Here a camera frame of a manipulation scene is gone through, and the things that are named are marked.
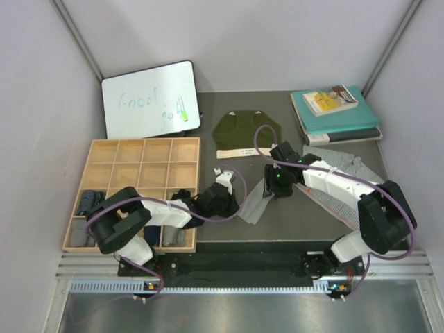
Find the white whiteboard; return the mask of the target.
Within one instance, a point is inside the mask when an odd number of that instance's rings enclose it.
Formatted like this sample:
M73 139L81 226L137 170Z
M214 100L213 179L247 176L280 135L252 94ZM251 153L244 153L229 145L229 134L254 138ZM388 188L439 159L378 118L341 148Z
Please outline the white whiteboard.
M200 127L190 60L105 78L101 91L108 139L142 139ZM188 122L181 117L180 95Z

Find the grey rolled garment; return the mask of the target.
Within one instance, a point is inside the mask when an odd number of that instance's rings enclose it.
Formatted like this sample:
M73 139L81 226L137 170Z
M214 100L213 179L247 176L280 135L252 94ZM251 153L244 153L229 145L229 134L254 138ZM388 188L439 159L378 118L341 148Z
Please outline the grey rolled garment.
M185 246L185 230L177 229L171 226L165 226L162 237L162 245L166 247Z

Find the yellow paperback book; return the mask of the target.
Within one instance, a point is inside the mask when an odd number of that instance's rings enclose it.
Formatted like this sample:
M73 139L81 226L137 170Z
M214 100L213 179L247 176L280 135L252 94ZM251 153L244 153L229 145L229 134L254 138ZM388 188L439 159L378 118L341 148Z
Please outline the yellow paperback book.
M349 110L359 104L345 85L307 92L302 99L315 117Z

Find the dark blue rolled socks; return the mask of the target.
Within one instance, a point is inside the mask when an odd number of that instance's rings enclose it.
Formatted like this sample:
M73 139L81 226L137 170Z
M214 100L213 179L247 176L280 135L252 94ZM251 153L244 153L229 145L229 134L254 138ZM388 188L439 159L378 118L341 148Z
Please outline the dark blue rolled socks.
M106 193L103 191L85 190L81 196L76 214L85 216L92 208L105 200Z

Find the grey rolled socks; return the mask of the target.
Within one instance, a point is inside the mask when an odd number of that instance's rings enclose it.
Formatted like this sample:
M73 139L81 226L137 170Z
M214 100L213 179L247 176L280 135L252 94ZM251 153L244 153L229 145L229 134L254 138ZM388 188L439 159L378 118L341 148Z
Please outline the grey rolled socks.
M85 231L86 220L75 219L71 222L71 235L69 245L71 247L94 247L95 241Z

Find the green whiteboard marker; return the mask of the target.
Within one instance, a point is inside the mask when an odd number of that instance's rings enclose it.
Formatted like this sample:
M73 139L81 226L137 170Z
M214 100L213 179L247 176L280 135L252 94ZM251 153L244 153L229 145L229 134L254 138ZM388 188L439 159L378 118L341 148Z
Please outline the green whiteboard marker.
M184 122L188 122L187 111L185 109L185 104L183 102L183 98L181 95L178 97L178 101L179 101L179 105L180 105L180 113L181 113L182 120Z

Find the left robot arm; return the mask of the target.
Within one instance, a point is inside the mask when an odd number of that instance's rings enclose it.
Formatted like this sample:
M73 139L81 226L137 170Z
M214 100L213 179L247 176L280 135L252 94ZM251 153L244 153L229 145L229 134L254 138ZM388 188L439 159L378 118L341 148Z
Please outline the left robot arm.
M217 182L195 196L180 189L170 200L142 196L134 187L125 187L87 213L85 231L101 253L116 253L142 275L150 275L157 267L157 253L139 236L140 230L194 229L206 222L228 221L239 210L235 190Z

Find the wooden compartment tray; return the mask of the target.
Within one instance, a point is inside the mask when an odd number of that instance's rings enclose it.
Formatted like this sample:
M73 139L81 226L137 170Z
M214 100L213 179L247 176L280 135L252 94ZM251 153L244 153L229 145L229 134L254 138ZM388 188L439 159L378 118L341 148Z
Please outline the wooden compartment tray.
M134 187L141 195L169 200L180 189L198 193L200 139L98 139L91 144L70 221L84 221L78 213L88 202L85 191L111 197Z

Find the green sports bra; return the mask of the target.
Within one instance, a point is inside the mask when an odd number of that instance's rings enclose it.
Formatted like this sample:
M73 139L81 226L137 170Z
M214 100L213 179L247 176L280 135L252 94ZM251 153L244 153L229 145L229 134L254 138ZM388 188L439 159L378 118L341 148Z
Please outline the green sports bra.
M281 126L260 110L237 110L223 115L213 130L218 160L234 157L258 155L254 145L254 136L260 126L264 128L257 136L257 146L267 156L273 144L282 141Z

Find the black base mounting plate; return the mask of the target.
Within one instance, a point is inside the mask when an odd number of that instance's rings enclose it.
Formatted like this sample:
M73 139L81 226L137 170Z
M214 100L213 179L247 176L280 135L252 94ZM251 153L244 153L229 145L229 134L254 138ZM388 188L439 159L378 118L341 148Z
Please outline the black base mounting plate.
M362 257L347 264L326 258L328 241L199 242L193 253L158 255L148 267L166 287L308 287L314 280L345 282L364 271Z

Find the black rolled garment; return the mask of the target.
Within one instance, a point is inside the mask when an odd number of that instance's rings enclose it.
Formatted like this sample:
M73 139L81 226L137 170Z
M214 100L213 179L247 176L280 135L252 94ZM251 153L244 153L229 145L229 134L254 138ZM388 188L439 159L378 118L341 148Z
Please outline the black rolled garment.
M192 196L191 192L187 189L179 189L171 195L170 200L177 205L185 205L188 210L192 210L195 206L195 196Z

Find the navy rolled garment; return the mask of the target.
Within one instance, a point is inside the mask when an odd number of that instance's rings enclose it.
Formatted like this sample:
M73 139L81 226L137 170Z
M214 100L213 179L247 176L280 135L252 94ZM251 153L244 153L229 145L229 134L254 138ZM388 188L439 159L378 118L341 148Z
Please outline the navy rolled garment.
M151 246L158 246L160 244L161 227L160 226L146 226L144 228L144 240Z

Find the light grey underwear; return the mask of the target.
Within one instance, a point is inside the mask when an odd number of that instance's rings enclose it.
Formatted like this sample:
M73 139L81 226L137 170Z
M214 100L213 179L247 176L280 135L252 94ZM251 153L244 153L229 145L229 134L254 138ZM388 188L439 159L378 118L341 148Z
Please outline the light grey underwear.
M251 225L256 225L273 197L274 195L266 189L265 179L262 178L247 195L238 217Z

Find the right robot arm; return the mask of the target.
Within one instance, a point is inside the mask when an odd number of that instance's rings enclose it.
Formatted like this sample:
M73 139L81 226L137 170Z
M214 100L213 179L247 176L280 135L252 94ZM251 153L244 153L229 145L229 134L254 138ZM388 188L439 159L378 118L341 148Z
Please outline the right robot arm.
M329 273L342 273L352 260L364 255L383 257L400 242L415 237L416 219L396 182L377 183L352 176L317 155L299 156L288 142L274 146L269 160L269 189L302 185L345 205L357 217L358 229L324 251L323 263Z

